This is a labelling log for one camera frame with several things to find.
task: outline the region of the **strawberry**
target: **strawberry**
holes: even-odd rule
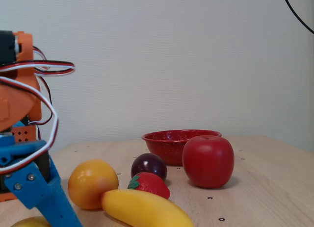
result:
[[[149,172],[141,172],[135,175],[131,179],[128,189],[146,191],[165,199],[170,197],[170,190],[163,180],[159,176]]]

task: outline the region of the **strawberry leaves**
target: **strawberry leaves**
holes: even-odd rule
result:
[[[140,183],[137,181],[138,179],[139,176],[134,176],[128,185],[128,189],[136,189],[140,185]]]

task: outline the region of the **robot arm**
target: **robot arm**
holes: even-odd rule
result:
[[[47,71],[49,67],[66,67]],[[12,192],[27,208],[38,208],[53,227],[81,227],[61,187],[61,179],[48,154],[58,117],[51,103],[40,93],[36,76],[68,74],[69,62],[33,60],[32,35],[0,31],[0,195]],[[52,134],[46,142],[36,139],[35,126],[41,125],[41,102],[54,115]],[[13,132],[18,121],[22,127]],[[20,139],[22,133],[32,136]]]

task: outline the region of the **red bowl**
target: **red bowl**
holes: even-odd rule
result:
[[[199,135],[222,136],[213,130],[165,130],[149,133],[142,136],[151,153],[161,157],[167,164],[182,166],[182,152],[186,142]]]

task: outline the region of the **orange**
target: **orange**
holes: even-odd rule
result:
[[[104,192],[118,189],[119,180],[114,169],[100,159],[79,164],[72,172],[68,191],[72,202],[82,209],[100,209]]]

